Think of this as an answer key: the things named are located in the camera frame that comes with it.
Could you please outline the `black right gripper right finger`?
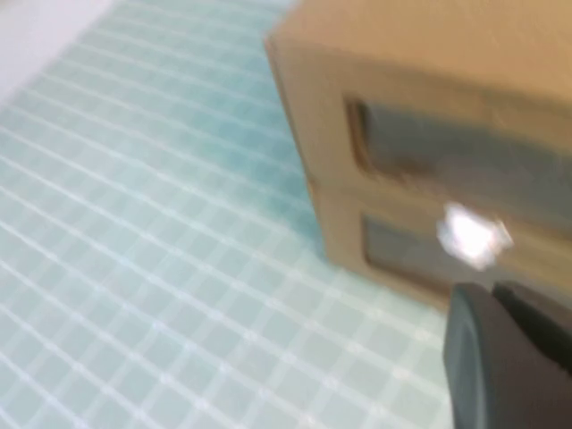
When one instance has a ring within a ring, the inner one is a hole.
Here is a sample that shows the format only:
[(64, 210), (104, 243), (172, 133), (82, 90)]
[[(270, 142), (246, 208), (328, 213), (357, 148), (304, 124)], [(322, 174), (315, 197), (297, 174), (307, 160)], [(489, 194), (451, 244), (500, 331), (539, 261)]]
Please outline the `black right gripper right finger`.
[(549, 360), (571, 371), (571, 308), (518, 282), (496, 282), (492, 295)]

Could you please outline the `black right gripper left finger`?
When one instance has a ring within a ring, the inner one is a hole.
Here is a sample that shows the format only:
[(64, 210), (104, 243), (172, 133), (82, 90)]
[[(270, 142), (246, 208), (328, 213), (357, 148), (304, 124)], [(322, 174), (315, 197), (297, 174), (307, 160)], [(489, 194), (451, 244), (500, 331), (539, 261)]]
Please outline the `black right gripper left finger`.
[(571, 426), (571, 371), (535, 347), (492, 289), (454, 286), (443, 364), (456, 428)]

